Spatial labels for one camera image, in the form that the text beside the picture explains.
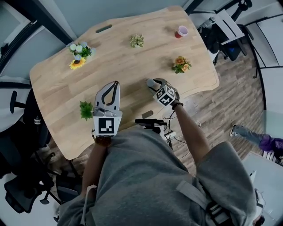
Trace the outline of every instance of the pink cup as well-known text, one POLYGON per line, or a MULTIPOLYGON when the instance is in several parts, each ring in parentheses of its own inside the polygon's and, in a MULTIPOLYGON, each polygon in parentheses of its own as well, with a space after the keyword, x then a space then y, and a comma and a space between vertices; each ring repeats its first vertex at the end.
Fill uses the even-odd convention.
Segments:
POLYGON ((175 37, 176 38, 181 38, 183 36, 186 36, 188 34, 188 30, 185 26, 179 26, 178 30, 175 32, 175 37))

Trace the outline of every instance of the sneaker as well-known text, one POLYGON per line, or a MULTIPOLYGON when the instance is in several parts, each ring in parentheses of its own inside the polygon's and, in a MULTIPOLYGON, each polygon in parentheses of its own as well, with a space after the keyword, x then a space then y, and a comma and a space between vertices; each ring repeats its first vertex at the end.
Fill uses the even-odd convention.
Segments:
POLYGON ((231 136, 231 137, 238 135, 238 133, 236 133, 236 132, 233 131, 233 129, 234 129, 235 126, 236 126, 236 125, 233 125, 233 127, 232 127, 232 129, 231 129, 231 131, 230 131, 230 136, 231 136))

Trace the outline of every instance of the person in purple shirt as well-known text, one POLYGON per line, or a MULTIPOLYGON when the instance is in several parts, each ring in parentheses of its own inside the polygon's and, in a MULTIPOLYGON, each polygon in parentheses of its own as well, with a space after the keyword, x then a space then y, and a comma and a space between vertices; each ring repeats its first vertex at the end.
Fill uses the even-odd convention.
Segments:
POLYGON ((274 152, 274 156, 277 159, 283 158, 283 139, 272 138, 266 133, 258 134, 241 125, 233 125, 230 136, 237 135, 240 135, 246 138, 248 141, 258 145, 259 148, 263 151, 274 152))

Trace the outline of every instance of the blue jeans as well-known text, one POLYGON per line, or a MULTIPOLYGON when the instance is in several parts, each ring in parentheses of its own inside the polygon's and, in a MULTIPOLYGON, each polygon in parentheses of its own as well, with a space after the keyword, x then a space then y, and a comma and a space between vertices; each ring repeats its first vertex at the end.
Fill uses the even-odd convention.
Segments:
POLYGON ((246 138, 248 141, 255 143, 257 146, 259 146, 261 139, 263 137, 263 134, 252 132, 249 129, 239 125, 236 125, 233 128, 233 132, 236 132, 240 136, 246 138))

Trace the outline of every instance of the wooden floor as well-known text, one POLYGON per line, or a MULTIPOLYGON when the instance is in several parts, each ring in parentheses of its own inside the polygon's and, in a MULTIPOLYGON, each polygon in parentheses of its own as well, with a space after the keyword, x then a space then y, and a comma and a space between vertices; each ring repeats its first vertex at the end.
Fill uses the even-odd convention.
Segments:
MULTIPOLYGON (((194 94, 185 100, 184 107, 195 121, 201 122, 201 129, 206 134, 211 147, 222 141, 230 141, 241 158, 250 151, 260 153, 260 149, 241 137, 230 137, 233 124, 244 125, 255 132, 263 132, 263 98, 260 79, 253 79, 256 73, 251 50, 248 55, 242 53, 232 62, 219 57, 216 71, 220 86, 213 91, 194 94)), ((177 119, 172 119, 171 128, 177 132, 176 138, 184 141, 177 119)), ((195 165, 186 144, 172 141, 173 150, 191 174, 195 174, 195 165)), ((92 147, 86 149, 73 164, 82 175, 92 147)), ((45 158, 50 152, 56 156, 50 162, 50 169, 60 173, 60 169, 70 171, 68 161, 63 157, 54 141, 41 151, 45 158)))

